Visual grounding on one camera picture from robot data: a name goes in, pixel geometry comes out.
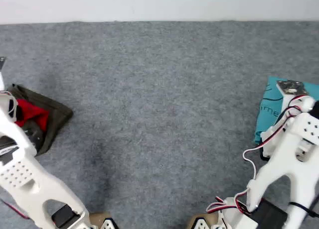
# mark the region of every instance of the gray carpet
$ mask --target gray carpet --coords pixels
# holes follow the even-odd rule
[[[74,110],[38,160],[89,211],[109,211],[121,229],[184,229],[252,177],[241,152],[267,77],[319,84],[319,22],[2,25],[0,55],[7,84]],[[266,198],[285,209],[288,179]],[[35,228],[2,204],[0,224]]]

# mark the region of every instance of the red wire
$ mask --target red wire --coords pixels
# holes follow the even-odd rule
[[[30,218],[26,215],[24,215],[22,212],[20,212],[17,208],[15,208],[14,206],[12,206],[11,204],[5,202],[4,200],[0,199],[4,204],[6,204],[9,208],[11,208],[13,211],[15,211],[15,213],[17,213],[20,217],[22,217],[23,219],[29,220]]]
[[[219,201],[220,203],[223,203],[223,202],[224,202],[224,201],[223,201],[220,197],[218,197],[218,196],[216,196],[215,199],[216,199],[217,201]]]
[[[304,97],[304,96],[307,96],[307,95],[298,95],[298,96],[293,97],[293,98],[289,101],[288,106],[290,105],[290,103],[291,103],[292,101],[297,100],[297,99],[299,99],[299,98],[301,98],[301,97]]]
[[[214,213],[216,211],[220,211],[220,210],[224,210],[224,209],[229,209],[229,208],[237,208],[236,206],[223,206],[223,207],[217,207],[217,208],[213,208],[209,211],[207,211],[207,213]]]

